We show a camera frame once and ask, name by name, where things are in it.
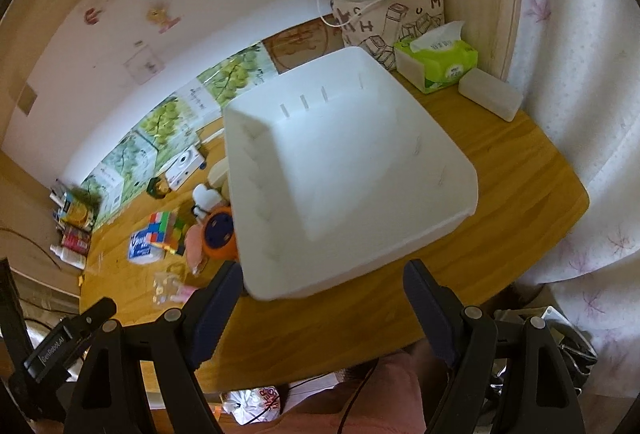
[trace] person's leg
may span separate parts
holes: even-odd
[[[418,377],[422,395],[422,411],[428,425],[449,381],[447,366],[442,360],[435,357],[426,338],[419,340],[405,350],[411,355],[414,371]]]
[[[423,433],[426,425],[420,385],[411,356],[396,351],[380,358],[348,415],[347,422],[349,418],[362,417],[383,422],[399,431]]]

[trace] beige container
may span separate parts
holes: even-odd
[[[344,45],[360,46],[389,71],[396,68],[396,42],[444,24],[444,0],[332,1],[338,22],[350,21],[342,27]]]

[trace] white floral curtain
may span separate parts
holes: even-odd
[[[545,284],[600,361],[581,397],[610,433],[640,392],[640,8],[635,0],[522,0],[509,82],[574,167],[590,209],[518,282]]]

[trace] white plastic bag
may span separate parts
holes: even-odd
[[[280,415],[280,396],[275,387],[233,390],[223,395],[222,408],[240,425],[272,421]]]

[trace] grape poster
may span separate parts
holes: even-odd
[[[82,183],[98,208],[95,227],[114,218],[172,158],[198,143],[198,130],[222,117],[229,101],[276,75],[260,42],[202,72],[158,104]]]

